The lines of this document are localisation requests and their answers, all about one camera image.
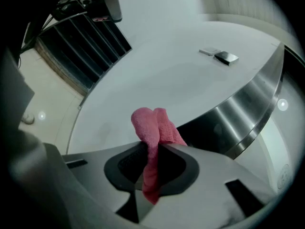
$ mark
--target white table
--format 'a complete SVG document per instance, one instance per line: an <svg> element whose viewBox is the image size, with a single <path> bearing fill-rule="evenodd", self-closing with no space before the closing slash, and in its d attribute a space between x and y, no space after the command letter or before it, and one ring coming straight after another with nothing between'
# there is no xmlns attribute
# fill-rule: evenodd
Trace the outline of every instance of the white table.
<svg viewBox="0 0 305 229"><path fill-rule="evenodd" d="M130 118L140 107L166 108L176 126L191 121L249 82L279 43L255 29L218 21L146 35L84 102L69 154L138 141ZM228 67L198 52L209 46L239 61Z"/></svg>

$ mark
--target floor tile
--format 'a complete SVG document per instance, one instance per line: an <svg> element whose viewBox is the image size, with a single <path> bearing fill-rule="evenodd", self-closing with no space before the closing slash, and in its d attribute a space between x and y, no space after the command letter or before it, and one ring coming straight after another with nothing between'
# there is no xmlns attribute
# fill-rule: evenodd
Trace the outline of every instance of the floor tile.
<svg viewBox="0 0 305 229"><path fill-rule="evenodd" d="M29 51L35 60L41 59L41 56L37 53L35 49L32 48Z"/></svg>
<svg viewBox="0 0 305 229"><path fill-rule="evenodd" d="M21 123L20 129L34 134L43 142L55 144L70 105L75 98L80 100L67 90L66 83L43 59L35 59L33 51L26 51L20 57L20 71L35 92L27 107L27 112L34 114L35 122L32 125Z"/></svg>

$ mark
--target black plastic piece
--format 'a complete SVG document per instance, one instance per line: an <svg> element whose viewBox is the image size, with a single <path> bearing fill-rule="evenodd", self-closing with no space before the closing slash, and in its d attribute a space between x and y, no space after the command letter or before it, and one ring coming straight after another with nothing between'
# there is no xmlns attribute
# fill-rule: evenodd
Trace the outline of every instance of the black plastic piece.
<svg viewBox="0 0 305 229"><path fill-rule="evenodd" d="M76 168L76 167L83 166L87 163L88 162L84 159L78 159L78 160L66 162L66 165L69 169L73 169L73 168Z"/></svg>
<svg viewBox="0 0 305 229"><path fill-rule="evenodd" d="M116 212L116 214L134 223L139 223L134 191L130 193L128 201Z"/></svg>
<svg viewBox="0 0 305 229"><path fill-rule="evenodd" d="M238 203L246 217L263 208L263 204L250 192L240 180L227 182L226 187Z"/></svg>
<svg viewBox="0 0 305 229"><path fill-rule="evenodd" d="M160 197L183 193L198 175L199 164L192 156L171 146L159 145Z"/></svg>
<svg viewBox="0 0 305 229"><path fill-rule="evenodd" d="M147 148L137 148L133 153L121 159L118 163L120 172L132 183L136 183L147 164Z"/></svg>

